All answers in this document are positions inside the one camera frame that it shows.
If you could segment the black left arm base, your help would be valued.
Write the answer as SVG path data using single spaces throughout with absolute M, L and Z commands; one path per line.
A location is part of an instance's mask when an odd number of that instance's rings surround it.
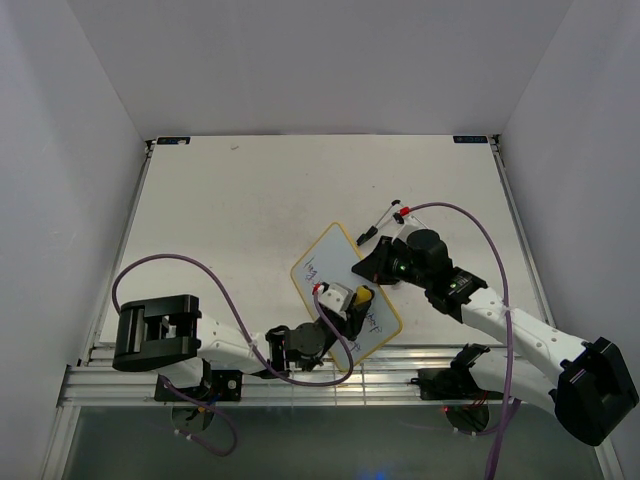
M 241 400 L 243 373 L 239 370 L 162 372 L 183 395 L 203 402 Z

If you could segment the yellow bone-shaped eraser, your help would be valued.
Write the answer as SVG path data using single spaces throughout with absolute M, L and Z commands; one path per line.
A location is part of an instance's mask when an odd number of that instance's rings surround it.
M 375 292 L 373 290 L 366 285 L 360 285 L 356 288 L 352 304 L 354 307 L 359 307 L 360 305 L 370 303 L 374 297 Z

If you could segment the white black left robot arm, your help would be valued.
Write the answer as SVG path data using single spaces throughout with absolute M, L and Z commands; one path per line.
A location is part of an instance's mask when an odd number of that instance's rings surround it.
M 128 302 L 121 307 L 112 366 L 154 371 L 194 400 L 210 392 L 210 370 L 260 378 L 271 378 L 273 371 L 288 375 L 291 367 L 309 372 L 339 337 L 357 338 L 374 298 L 364 286 L 341 292 L 332 285 L 319 295 L 322 314 L 315 321 L 294 329 L 278 326 L 250 340 L 239 328 L 202 314 L 193 295 Z

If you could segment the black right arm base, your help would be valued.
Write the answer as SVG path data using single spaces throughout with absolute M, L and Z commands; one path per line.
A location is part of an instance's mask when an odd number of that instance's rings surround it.
M 468 369 L 419 369 L 410 384 L 419 388 L 422 400 L 477 400 L 484 396 Z

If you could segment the yellow framed whiteboard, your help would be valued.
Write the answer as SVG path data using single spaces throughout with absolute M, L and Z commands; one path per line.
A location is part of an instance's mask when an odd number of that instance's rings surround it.
M 354 364 L 380 349 L 402 331 L 402 320 L 386 293 L 377 285 L 355 275 L 351 267 L 361 255 L 344 227 L 330 224 L 291 269 L 291 279 L 314 319 L 318 311 L 314 293 L 324 285 L 319 303 L 327 314 L 334 313 L 342 321 L 350 314 L 351 306 L 366 306 L 367 312 L 356 322 L 357 334 L 344 332 L 346 346 L 335 343 L 329 354 L 341 371 L 348 369 L 347 352 Z

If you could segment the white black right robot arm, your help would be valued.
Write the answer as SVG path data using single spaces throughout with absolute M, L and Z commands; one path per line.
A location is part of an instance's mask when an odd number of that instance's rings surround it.
M 639 403 L 617 345 L 603 337 L 588 342 L 508 309 L 484 280 L 454 266 L 432 230 L 415 230 L 405 240 L 384 236 L 351 270 L 377 285 L 405 282 L 423 289 L 437 311 L 512 345 L 527 361 L 516 369 L 485 352 L 459 354 L 463 364 L 451 366 L 451 382 L 464 397 L 481 390 L 510 393 L 553 413 L 590 446 L 600 445 Z

